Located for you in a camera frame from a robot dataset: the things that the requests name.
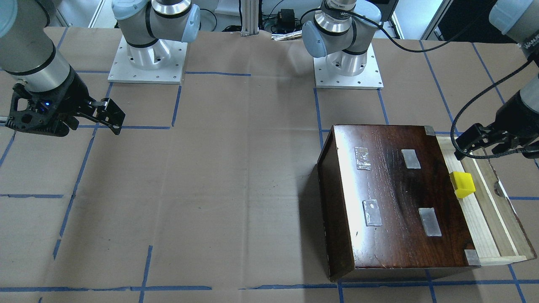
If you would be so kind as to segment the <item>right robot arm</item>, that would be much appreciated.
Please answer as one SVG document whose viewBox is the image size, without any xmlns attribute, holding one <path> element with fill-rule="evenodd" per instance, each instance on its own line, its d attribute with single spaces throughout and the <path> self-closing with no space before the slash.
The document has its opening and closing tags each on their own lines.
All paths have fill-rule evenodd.
<svg viewBox="0 0 539 303">
<path fill-rule="evenodd" d="M 200 28 L 200 8 L 190 0 L 114 0 L 111 7 L 137 68 L 162 66 L 170 58 L 165 41 L 191 43 Z M 44 32 L 55 8 L 52 0 L 1 2 L 1 67 L 16 80 L 5 125 L 63 137 L 83 117 L 118 135 L 125 113 L 111 98 L 92 98 Z"/>
</svg>

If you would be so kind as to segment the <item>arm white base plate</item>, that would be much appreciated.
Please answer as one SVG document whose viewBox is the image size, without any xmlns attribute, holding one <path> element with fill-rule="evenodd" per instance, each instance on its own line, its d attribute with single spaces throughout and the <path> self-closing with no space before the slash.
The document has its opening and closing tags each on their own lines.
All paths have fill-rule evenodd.
<svg viewBox="0 0 539 303">
<path fill-rule="evenodd" d="M 384 87 L 372 44 L 358 56 L 343 51 L 314 58 L 317 88 L 381 90 Z"/>
<path fill-rule="evenodd" d="M 187 43 L 158 40 L 152 46 L 135 48 L 121 38 L 108 80 L 132 84 L 180 85 Z"/>
</svg>

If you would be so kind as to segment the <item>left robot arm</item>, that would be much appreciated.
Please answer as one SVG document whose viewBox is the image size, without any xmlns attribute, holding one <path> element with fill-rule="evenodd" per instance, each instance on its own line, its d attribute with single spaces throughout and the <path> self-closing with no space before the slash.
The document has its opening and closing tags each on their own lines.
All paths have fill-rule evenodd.
<svg viewBox="0 0 539 303">
<path fill-rule="evenodd" d="M 374 33 L 383 30 L 381 12 L 366 0 L 324 0 L 312 10 L 311 21 L 302 25 L 302 39 L 314 58 L 343 53 L 345 60 L 362 58 Z M 491 146 L 491 155 L 483 159 L 522 154 L 527 159 L 538 157 L 538 77 L 535 75 L 523 88 L 496 112 L 494 121 L 483 126 L 474 123 L 457 138 L 457 121 L 478 98 L 510 79 L 530 64 L 538 64 L 537 0 L 496 0 L 486 8 L 489 22 L 503 35 L 516 42 L 526 62 L 512 73 L 494 82 L 468 101 L 453 119 L 450 138 L 458 160 L 479 159 L 475 150 Z"/>
</svg>

